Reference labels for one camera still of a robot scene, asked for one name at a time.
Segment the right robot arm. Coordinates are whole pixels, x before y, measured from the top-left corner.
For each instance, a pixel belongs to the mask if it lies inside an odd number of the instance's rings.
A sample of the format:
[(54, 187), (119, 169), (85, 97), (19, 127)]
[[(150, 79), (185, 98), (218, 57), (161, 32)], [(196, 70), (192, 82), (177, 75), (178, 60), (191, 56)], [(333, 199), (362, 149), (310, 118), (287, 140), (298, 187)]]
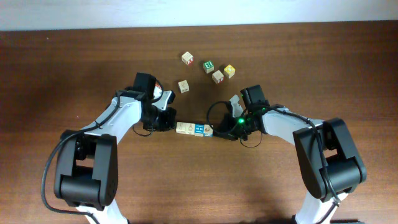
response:
[(340, 118), (310, 119), (283, 105), (270, 105), (260, 85), (244, 88), (225, 101), (228, 113), (216, 137), (244, 142), (253, 132), (295, 146), (307, 189), (292, 223), (331, 223), (341, 202), (367, 179), (367, 170), (346, 123)]

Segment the wooden block green side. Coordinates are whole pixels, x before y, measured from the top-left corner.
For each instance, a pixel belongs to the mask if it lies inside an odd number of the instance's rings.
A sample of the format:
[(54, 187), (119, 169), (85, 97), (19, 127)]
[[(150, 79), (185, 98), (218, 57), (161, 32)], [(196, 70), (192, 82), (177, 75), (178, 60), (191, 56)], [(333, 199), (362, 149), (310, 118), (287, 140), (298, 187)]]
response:
[(176, 124), (176, 133), (178, 134), (186, 134), (187, 133), (187, 124), (184, 122), (177, 122)]

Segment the wooden block blue side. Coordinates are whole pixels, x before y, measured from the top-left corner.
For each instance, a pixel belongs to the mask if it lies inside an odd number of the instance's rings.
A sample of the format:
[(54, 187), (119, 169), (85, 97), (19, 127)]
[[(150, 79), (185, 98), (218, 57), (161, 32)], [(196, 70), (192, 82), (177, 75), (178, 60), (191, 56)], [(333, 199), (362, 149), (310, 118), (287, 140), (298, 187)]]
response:
[(210, 125), (208, 125), (208, 124), (204, 125), (203, 135), (204, 135), (204, 137), (212, 137), (213, 136), (213, 129), (210, 127)]

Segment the blue top block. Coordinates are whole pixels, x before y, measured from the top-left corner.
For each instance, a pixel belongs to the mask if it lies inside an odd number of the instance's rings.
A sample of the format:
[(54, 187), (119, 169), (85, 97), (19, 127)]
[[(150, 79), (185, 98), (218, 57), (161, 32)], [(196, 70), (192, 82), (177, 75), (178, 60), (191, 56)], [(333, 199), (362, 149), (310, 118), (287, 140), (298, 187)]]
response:
[(195, 130), (194, 130), (194, 135), (198, 137), (203, 137), (204, 136), (204, 129), (205, 126), (203, 124), (196, 124), (195, 125)]

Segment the wooden block red drawing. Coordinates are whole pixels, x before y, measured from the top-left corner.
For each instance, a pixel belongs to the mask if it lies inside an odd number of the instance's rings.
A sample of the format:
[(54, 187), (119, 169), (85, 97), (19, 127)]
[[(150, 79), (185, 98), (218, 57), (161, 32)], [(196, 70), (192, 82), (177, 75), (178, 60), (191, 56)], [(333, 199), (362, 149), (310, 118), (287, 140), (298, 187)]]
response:
[(195, 124), (194, 123), (187, 123), (186, 124), (186, 133), (189, 135), (195, 134)]

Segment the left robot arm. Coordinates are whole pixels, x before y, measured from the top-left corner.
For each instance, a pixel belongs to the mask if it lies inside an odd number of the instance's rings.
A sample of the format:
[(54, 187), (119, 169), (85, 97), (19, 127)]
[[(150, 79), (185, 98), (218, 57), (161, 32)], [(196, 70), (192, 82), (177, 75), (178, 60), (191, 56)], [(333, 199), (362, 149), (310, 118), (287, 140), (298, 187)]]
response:
[(56, 158), (54, 194), (90, 223), (129, 223), (116, 203), (118, 150), (123, 136), (141, 122), (152, 134), (175, 127), (175, 93), (156, 77), (137, 73), (132, 86), (115, 92), (105, 111), (81, 130), (66, 130)]

